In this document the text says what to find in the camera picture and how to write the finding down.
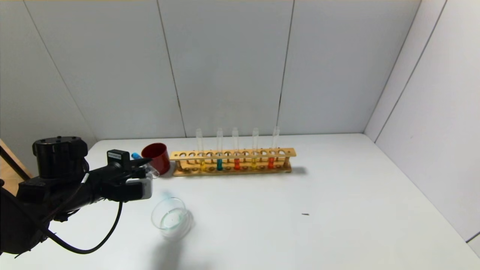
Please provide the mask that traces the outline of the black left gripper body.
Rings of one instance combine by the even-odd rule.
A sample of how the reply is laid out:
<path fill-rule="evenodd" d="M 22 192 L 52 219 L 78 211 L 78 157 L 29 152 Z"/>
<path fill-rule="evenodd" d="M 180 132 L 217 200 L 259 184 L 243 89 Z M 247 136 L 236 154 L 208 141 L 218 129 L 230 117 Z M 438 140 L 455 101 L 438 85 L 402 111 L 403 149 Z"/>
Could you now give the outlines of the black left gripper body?
<path fill-rule="evenodd" d="M 91 199 L 132 199 L 132 187 L 126 181 L 132 174 L 129 152 L 107 152 L 106 166 L 89 171 L 86 181 Z"/>

